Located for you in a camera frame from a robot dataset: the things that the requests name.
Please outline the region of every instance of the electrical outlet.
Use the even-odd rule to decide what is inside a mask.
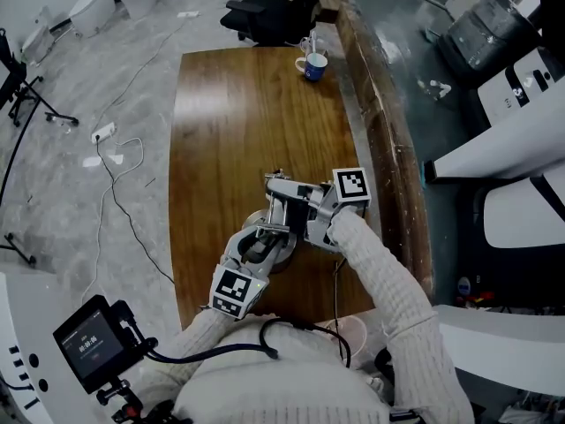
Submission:
[[[114,123],[109,123],[105,125],[102,129],[97,130],[92,134],[92,144],[95,145],[96,142],[100,143],[106,140],[108,137],[111,137],[114,132],[116,131],[116,125]]]

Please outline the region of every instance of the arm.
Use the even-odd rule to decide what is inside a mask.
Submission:
[[[159,346],[161,355],[183,358],[215,347],[226,334],[233,317],[214,309],[205,309],[194,317],[190,326],[167,344]],[[201,363],[184,365],[162,364],[145,359],[139,364],[139,377],[132,390],[137,394],[148,413],[163,400],[175,399]]]
[[[411,273],[348,209],[328,230],[383,315],[395,370],[395,406],[427,424],[473,422],[473,414],[441,339],[436,313]]]

